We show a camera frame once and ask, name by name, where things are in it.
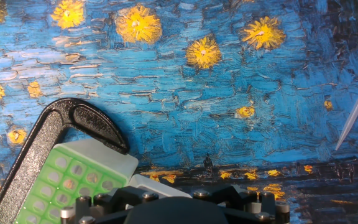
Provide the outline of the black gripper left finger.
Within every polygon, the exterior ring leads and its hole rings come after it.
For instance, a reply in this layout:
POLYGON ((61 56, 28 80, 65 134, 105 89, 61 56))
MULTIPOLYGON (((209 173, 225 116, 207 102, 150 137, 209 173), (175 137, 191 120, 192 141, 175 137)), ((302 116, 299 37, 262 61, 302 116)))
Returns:
POLYGON ((113 189, 93 197, 81 195, 72 206, 60 210, 61 224, 123 223, 126 207, 159 199, 159 194, 131 186, 113 189))

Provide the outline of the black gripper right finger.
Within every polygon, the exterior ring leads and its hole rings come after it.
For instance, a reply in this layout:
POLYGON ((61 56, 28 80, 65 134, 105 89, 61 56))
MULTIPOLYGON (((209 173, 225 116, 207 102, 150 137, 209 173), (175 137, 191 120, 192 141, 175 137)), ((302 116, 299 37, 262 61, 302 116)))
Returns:
POLYGON ((290 204, 276 200, 268 191, 260 193, 236 185, 216 185, 193 192, 193 198, 206 202, 211 208, 200 220, 206 223, 271 223, 290 224, 290 204))

